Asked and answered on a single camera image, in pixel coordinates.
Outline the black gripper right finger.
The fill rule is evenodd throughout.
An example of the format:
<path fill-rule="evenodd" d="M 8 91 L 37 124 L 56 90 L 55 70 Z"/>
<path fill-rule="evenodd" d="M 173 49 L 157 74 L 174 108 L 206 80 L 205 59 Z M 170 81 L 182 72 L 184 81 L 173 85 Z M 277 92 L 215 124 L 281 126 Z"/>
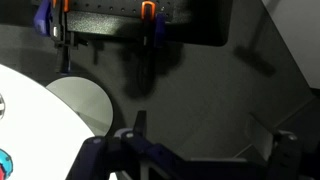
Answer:
<path fill-rule="evenodd" d="M 246 134 L 266 162 L 266 180 L 320 180 L 319 149 L 306 151 L 293 132 L 271 127 L 250 113 Z"/>

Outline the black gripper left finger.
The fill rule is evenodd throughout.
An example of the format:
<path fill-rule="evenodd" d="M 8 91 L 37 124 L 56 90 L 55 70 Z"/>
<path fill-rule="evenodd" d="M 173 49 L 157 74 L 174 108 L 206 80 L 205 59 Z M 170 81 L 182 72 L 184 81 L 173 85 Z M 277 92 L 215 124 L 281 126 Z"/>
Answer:
<path fill-rule="evenodd" d="M 146 139 L 147 112 L 139 111 L 132 129 L 115 136 L 86 139 L 66 180 L 108 180 L 122 172 L 131 180 L 186 180 L 184 160 Z"/>

